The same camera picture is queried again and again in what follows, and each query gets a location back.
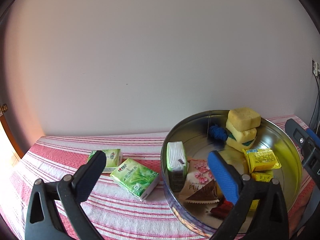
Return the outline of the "red snack packet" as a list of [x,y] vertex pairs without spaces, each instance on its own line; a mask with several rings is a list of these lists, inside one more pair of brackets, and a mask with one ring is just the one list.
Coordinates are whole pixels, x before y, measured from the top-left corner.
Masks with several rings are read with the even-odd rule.
[[217,207],[211,209],[210,213],[219,219],[225,219],[233,208],[233,203],[225,199],[218,202]]

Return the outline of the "yellow snack packet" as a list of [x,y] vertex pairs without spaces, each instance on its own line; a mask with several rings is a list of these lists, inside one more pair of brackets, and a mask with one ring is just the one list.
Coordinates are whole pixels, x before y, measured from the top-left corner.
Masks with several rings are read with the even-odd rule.
[[271,148],[243,149],[242,151],[250,173],[281,168],[281,163]]
[[260,181],[260,182],[266,182],[266,183],[268,183],[268,182],[271,181],[272,178],[273,178],[273,171],[272,171],[272,170],[269,170],[269,171],[253,172],[253,173],[251,173],[251,177],[252,177],[255,181]]

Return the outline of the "yellow porous sponge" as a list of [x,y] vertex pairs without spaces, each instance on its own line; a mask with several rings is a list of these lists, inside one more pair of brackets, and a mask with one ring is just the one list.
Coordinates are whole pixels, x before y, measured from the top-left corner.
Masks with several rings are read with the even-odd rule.
[[237,150],[222,150],[219,154],[224,161],[232,165],[240,175],[249,174],[248,164],[243,153]]

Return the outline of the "pink floral snack packet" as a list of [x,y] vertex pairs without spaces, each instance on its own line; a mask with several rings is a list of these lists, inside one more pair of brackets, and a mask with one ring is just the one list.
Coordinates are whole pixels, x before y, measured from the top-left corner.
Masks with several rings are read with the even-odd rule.
[[219,202],[216,181],[206,160],[190,159],[185,184],[178,198],[192,204]]

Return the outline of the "yellow sponge with green scourer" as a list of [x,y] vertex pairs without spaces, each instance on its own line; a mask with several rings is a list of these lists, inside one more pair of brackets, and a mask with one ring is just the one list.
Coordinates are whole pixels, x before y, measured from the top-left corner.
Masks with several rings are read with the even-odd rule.
[[226,121],[226,128],[230,131],[226,140],[228,146],[239,152],[242,152],[242,150],[249,150],[253,146],[257,137],[256,128],[238,131],[229,120]]

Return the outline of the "tan yellow sponge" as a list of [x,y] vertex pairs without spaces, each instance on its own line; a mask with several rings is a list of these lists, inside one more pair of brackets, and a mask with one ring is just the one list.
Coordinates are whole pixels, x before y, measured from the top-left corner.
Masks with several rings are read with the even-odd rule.
[[261,115],[248,107],[236,108],[228,112],[228,120],[236,130],[242,132],[259,127]]

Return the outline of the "green tissue pack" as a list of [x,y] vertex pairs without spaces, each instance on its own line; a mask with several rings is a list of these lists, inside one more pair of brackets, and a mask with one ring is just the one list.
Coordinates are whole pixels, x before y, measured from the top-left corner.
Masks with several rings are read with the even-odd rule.
[[159,173],[133,159],[126,159],[110,177],[140,201],[149,196],[160,180]]
[[107,149],[107,150],[96,150],[92,151],[87,158],[87,162],[90,160],[97,152],[103,152],[105,157],[97,157],[94,158],[95,163],[99,163],[98,167],[101,168],[103,164],[104,168],[102,169],[102,173],[111,173],[114,171],[123,161],[123,155],[119,148],[116,149]]
[[173,192],[180,192],[184,187],[188,171],[188,161],[183,142],[167,143],[167,170],[169,183]]

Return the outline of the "dark blue yarn ball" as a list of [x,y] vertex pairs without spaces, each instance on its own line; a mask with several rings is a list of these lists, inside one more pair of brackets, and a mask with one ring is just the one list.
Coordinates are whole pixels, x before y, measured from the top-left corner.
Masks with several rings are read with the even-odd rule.
[[213,140],[226,141],[228,134],[223,127],[218,125],[210,126],[208,130],[208,137]]

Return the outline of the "round blue cookie tin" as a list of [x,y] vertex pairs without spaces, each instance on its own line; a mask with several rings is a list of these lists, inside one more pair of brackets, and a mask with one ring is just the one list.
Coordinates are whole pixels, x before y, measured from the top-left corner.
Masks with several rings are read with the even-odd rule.
[[[212,204],[187,204],[178,200],[178,194],[170,187],[167,168],[167,144],[181,141],[186,155],[191,159],[206,160],[208,154],[217,151],[225,161],[233,165],[239,173],[248,172],[248,165],[242,152],[209,138],[210,126],[224,127],[228,116],[227,110],[213,110],[194,114],[180,121],[166,136],[161,150],[161,173],[164,181],[164,194],[174,216],[186,228],[194,233],[209,238],[221,225],[222,220],[210,214]],[[299,124],[300,118],[287,115],[279,118],[262,119],[257,128],[257,138],[253,148],[271,148],[277,156],[281,168],[273,171],[280,181],[287,210],[291,211],[298,198],[302,183],[302,164],[300,153],[284,131],[285,122],[293,119]]]

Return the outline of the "wooden door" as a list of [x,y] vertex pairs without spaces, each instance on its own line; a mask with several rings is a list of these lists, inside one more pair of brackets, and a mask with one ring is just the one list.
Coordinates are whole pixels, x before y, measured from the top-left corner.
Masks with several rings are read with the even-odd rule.
[[21,150],[17,140],[15,139],[11,129],[9,128],[9,125],[5,119],[5,116],[1,116],[1,127],[5,133],[5,136],[7,137],[8,141],[10,142],[12,148],[14,149],[14,155],[17,158],[17,160],[21,160],[24,156],[24,152]]

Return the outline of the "wall power socket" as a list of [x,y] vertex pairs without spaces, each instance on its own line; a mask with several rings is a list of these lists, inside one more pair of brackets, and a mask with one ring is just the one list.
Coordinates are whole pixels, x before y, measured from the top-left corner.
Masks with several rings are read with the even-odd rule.
[[312,61],[312,73],[315,77],[319,77],[320,67],[319,63],[315,60]]

